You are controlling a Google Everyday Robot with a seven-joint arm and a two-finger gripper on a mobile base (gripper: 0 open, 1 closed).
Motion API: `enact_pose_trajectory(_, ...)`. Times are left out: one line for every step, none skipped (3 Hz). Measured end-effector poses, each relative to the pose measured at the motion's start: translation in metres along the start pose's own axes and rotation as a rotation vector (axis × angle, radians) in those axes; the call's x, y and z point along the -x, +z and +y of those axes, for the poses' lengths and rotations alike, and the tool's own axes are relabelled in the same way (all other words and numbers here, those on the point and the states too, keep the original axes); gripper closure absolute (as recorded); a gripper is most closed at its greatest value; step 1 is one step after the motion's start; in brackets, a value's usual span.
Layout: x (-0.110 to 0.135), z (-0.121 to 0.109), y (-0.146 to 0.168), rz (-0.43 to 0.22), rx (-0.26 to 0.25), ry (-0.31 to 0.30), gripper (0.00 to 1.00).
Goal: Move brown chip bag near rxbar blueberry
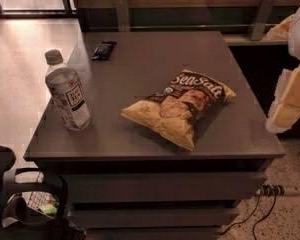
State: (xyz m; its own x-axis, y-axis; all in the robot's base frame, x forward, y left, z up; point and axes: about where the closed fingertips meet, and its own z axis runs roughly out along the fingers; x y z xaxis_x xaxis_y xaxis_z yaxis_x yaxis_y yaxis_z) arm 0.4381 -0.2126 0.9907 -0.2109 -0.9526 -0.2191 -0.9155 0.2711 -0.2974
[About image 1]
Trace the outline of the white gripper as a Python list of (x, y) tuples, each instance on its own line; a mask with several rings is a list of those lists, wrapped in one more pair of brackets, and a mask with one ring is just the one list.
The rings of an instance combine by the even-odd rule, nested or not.
[[(300, 61), (300, 7), (272, 27), (269, 40), (287, 40), (289, 54)], [(265, 127), (272, 133), (283, 133), (300, 119), (300, 65), (293, 71), (284, 69), (278, 78)]]

